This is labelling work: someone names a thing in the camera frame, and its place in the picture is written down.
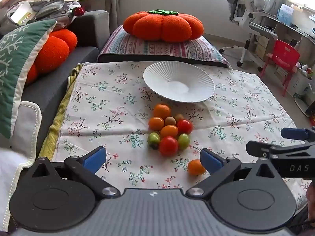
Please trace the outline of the orange tomato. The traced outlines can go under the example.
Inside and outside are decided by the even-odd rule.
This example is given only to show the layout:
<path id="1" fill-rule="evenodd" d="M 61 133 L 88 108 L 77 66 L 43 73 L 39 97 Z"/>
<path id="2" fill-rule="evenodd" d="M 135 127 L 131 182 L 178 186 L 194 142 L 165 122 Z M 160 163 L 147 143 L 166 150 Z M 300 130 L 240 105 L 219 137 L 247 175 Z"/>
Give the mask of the orange tomato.
<path id="1" fill-rule="evenodd" d="M 164 119 L 160 117 L 152 117 L 148 121 L 148 126 L 153 131 L 160 131 L 164 127 Z"/>
<path id="2" fill-rule="evenodd" d="M 160 130 L 160 135 L 162 138 L 167 136 L 176 137 L 178 135 L 178 128 L 175 125 L 164 126 Z"/>
<path id="3" fill-rule="evenodd" d="M 187 165 L 187 171 L 192 176 L 200 176 L 206 172 L 199 159 L 192 160 Z"/>

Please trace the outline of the pile of clothes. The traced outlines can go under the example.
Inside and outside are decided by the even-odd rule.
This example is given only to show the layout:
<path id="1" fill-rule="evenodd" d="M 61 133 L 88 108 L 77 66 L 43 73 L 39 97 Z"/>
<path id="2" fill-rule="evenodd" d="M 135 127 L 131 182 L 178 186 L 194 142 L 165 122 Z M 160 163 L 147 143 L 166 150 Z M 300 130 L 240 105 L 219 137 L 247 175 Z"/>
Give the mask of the pile of clothes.
<path id="1" fill-rule="evenodd" d="M 1 14 L 1 35 L 30 23 L 50 19 L 57 22 L 54 30 L 66 28 L 77 18 L 72 14 L 75 7 L 81 7 L 80 3 L 65 0 L 17 3 Z"/>

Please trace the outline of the wooden desk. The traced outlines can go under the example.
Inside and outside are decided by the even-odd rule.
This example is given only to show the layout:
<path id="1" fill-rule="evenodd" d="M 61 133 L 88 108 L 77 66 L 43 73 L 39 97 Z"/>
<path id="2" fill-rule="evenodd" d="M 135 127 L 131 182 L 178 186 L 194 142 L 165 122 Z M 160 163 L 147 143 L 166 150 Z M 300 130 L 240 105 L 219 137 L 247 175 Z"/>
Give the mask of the wooden desk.
<path id="1" fill-rule="evenodd" d="M 314 66 L 314 13 L 294 10 L 291 25 L 264 17 L 261 26 L 272 27 L 278 39 L 294 47 L 300 54 L 299 63 Z"/>

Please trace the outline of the orange cushion on sofa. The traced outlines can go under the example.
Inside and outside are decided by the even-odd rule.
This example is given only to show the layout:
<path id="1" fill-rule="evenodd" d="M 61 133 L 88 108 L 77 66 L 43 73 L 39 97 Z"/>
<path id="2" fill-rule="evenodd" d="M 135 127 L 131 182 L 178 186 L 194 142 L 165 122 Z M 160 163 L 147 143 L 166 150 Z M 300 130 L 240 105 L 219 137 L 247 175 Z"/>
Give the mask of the orange cushion on sofa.
<path id="1" fill-rule="evenodd" d="M 26 79 L 26 86 L 35 82 L 39 76 L 58 69 L 77 46 L 77 36 L 68 29 L 53 31 L 43 45 Z"/>

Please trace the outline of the orange pumpkin cushion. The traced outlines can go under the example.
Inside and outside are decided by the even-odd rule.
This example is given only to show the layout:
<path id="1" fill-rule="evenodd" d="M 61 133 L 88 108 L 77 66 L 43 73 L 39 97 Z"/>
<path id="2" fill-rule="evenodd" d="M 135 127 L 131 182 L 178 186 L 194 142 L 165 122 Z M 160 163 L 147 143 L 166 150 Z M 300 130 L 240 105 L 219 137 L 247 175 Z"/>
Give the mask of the orange pumpkin cushion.
<path id="1" fill-rule="evenodd" d="M 123 29 L 145 41 L 181 43 L 195 40 L 204 33 L 202 22 L 190 14 L 176 11 L 140 11 L 127 17 Z"/>

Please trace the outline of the yellow green cloth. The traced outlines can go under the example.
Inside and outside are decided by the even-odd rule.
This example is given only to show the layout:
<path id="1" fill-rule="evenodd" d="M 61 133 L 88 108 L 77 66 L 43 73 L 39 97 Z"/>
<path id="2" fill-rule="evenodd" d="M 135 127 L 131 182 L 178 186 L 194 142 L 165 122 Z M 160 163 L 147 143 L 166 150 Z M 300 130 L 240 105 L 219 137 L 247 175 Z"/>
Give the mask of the yellow green cloth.
<path id="1" fill-rule="evenodd" d="M 77 66 L 72 69 L 70 75 L 67 78 L 66 93 L 59 104 L 59 107 L 56 112 L 56 116 L 52 122 L 52 125 L 49 127 L 47 136 L 43 141 L 38 157 L 48 157 L 49 160 L 53 158 L 53 155 L 56 150 L 56 145 L 58 142 L 60 129 L 62 127 L 62 123 L 64 122 L 64 119 L 66 116 L 66 109 L 69 104 L 72 91 L 74 89 L 75 81 L 82 67 L 83 67 L 83 64 L 78 63 Z"/>

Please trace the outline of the floral tablecloth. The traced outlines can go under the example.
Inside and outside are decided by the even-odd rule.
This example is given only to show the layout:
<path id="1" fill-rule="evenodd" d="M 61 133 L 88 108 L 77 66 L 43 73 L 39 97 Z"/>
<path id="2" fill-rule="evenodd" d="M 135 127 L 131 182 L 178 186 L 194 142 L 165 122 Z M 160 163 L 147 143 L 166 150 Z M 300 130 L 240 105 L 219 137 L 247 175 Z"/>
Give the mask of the floral tablecloth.
<path id="1" fill-rule="evenodd" d="M 86 63 L 70 93 L 53 161 L 106 149 L 97 172 L 120 190 L 187 190 L 208 173 L 200 166 L 204 148 L 221 157 L 255 162 L 246 152 L 254 140 L 296 145 L 281 137 L 295 124 L 255 75 L 205 66 L 213 80 L 210 98 L 179 103 L 146 85 L 146 62 Z"/>

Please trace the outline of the striped patterned pillow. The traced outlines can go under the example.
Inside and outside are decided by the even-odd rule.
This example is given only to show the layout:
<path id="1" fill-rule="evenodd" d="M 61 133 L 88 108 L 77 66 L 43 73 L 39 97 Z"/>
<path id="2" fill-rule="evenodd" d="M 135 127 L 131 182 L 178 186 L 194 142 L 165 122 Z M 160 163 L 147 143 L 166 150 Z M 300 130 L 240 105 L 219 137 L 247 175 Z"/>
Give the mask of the striped patterned pillow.
<path id="1" fill-rule="evenodd" d="M 231 68 L 230 63 L 203 36 L 182 43 L 144 41 L 120 25 L 101 50 L 98 62 L 179 61 L 191 65 Z"/>

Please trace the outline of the red strawberry plush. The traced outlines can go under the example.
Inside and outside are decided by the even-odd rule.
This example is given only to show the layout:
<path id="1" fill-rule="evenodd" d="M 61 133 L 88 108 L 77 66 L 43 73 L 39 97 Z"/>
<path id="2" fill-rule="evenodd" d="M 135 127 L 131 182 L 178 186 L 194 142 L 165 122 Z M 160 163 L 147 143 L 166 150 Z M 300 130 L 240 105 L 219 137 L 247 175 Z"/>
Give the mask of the red strawberry plush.
<path id="1" fill-rule="evenodd" d="M 84 9 L 82 7 L 75 7 L 74 9 L 72 9 L 72 14 L 73 16 L 76 17 L 81 17 L 84 15 Z"/>

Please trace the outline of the red plastic child chair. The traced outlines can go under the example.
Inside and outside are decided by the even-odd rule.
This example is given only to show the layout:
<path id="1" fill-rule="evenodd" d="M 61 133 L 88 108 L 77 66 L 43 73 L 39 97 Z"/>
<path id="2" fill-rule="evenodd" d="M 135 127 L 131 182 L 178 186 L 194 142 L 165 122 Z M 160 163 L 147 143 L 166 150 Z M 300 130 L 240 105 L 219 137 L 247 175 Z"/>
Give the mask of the red plastic child chair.
<path id="1" fill-rule="evenodd" d="M 282 94 L 282 96 L 285 96 L 289 82 L 296 71 L 296 64 L 299 60 L 300 54 L 294 47 L 292 47 L 288 43 L 281 40 L 276 40 L 272 53 L 268 53 L 266 54 L 266 56 L 267 61 L 261 71 L 260 77 L 264 76 L 266 68 L 270 61 L 285 70 L 287 72 L 287 75 L 283 80 L 284 89 Z"/>

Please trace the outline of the large red tomato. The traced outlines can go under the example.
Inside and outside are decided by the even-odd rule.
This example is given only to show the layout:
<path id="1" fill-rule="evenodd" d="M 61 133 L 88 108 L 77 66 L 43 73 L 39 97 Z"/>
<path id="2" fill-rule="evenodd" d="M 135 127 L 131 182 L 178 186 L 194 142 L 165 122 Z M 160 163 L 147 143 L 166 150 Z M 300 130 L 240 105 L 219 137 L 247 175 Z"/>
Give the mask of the large red tomato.
<path id="1" fill-rule="evenodd" d="M 158 150 L 162 156 L 174 156 L 178 152 L 178 141 L 172 136 L 166 136 L 160 141 Z"/>

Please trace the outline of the brown kiwi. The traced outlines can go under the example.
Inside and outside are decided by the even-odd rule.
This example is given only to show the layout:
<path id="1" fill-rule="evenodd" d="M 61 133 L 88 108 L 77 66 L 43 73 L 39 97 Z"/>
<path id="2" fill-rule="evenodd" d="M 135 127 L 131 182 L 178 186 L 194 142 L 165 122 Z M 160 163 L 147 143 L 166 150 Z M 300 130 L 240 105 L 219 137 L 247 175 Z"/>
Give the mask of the brown kiwi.
<path id="1" fill-rule="evenodd" d="M 167 118 L 165 118 L 165 120 L 164 120 L 164 125 L 165 126 L 168 126 L 168 125 L 176 125 L 176 120 L 175 120 L 175 118 L 174 117 L 172 117 L 172 116 L 168 116 Z"/>
<path id="2" fill-rule="evenodd" d="M 184 116 L 181 114 L 181 113 L 178 113 L 178 114 L 176 114 L 175 115 L 175 120 L 177 121 L 177 122 L 179 122 L 179 121 L 181 121 L 181 120 L 184 120 L 185 118 L 184 118 Z"/>

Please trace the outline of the red orange box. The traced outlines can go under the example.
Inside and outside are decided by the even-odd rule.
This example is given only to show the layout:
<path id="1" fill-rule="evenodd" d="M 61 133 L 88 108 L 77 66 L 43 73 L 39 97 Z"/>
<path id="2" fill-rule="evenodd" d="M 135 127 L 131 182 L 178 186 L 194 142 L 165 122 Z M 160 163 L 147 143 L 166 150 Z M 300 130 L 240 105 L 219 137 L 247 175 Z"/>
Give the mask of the red orange box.
<path id="1" fill-rule="evenodd" d="M 315 101 L 307 108 L 305 114 L 309 117 L 312 126 L 315 126 Z"/>

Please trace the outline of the grey sofa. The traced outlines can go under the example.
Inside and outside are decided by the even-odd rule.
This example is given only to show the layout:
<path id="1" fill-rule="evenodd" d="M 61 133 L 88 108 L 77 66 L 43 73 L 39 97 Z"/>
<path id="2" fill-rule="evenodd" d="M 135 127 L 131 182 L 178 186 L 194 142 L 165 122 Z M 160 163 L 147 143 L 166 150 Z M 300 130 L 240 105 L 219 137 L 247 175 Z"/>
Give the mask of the grey sofa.
<path id="1" fill-rule="evenodd" d="M 96 62 L 100 51 L 109 39 L 109 13 L 105 10 L 85 12 L 68 27 L 78 39 L 77 46 L 59 68 L 40 75 L 34 83 L 25 86 L 22 101 L 37 104 L 42 113 L 42 122 L 37 137 L 36 154 L 40 153 L 49 127 L 56 116 L 61 100 L 67 90 L 68 76 L 79 63 Z"/>

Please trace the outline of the white office chair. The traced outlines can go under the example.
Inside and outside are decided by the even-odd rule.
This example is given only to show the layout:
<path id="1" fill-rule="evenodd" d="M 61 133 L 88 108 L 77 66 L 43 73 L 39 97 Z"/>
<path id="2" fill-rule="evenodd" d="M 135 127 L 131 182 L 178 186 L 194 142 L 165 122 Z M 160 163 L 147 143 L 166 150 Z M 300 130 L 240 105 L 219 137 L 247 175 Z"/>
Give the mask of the white office chair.
<path id="1" fill-rule="evenodd" d="M 257 58 L 249 50 L 252 37 L 266 37 L 271 41 L 278 39 L 277 34 L 258 24 L 256 21 L 261 18 L 275 19 L 275 16 L 264 11 L 265 0 L 226 0 L 230 8 L 229 20 L 240 27 L 243 31 L 246 31 L 249 36 L 243 47 L 223 47 L 219 50 L 221 54 L 228 52 L 240 52 L 241 57 L 237 61 L 236 65 L 240 68 L 243 63 L 247 61 L 253 61 L 260 64 Z"/>

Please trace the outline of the green snowflake pillow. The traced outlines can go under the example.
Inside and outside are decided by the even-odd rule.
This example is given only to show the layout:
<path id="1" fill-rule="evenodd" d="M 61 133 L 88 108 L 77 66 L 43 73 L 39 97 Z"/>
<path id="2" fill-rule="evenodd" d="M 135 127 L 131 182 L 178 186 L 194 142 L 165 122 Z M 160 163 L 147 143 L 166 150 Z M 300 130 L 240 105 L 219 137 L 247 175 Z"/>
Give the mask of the green snowflake pillow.
<path id="1" fill-rule="evenodd" d="M 1 39 L 1 134 L 13 136 L 28 72 L 55 28 L 56 20 L 21 26 Z"/>

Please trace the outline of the white ribbed plate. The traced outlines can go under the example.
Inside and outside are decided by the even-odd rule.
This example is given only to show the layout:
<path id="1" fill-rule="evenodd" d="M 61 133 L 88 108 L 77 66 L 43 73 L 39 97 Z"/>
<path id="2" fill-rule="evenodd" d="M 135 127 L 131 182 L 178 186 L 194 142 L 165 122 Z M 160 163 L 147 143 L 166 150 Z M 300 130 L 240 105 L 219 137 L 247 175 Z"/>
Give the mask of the white ribbed plate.
<path id="1" fill-rule="evenodd" d="M 145 84 L 168 100 L 197 103 L 209 99 L 215 92 L 213 79 L 202 69 L 178 61 L 161 61 L 143 72 Z"/>

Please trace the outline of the green tomato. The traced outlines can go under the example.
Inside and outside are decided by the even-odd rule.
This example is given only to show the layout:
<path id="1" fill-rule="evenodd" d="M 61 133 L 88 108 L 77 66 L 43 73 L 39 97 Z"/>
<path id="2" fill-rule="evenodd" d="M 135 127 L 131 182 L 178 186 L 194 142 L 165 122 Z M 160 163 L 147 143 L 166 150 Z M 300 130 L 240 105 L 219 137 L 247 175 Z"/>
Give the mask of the green tomato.
<path id="1" fill-rule="evenodd" d="M 178 149 L 185 150 L 190 145 L 190 136 L 188 134 L 182 133 L 178 137 Z"/>
<path id="2" fill-rule="evenodd" d="M 159 148 L 160 144 L 160 136 L 156 132 L 152 132 L 147 139 L 148 146 L 151 147 L 154 150 L 157 150 Z"/>

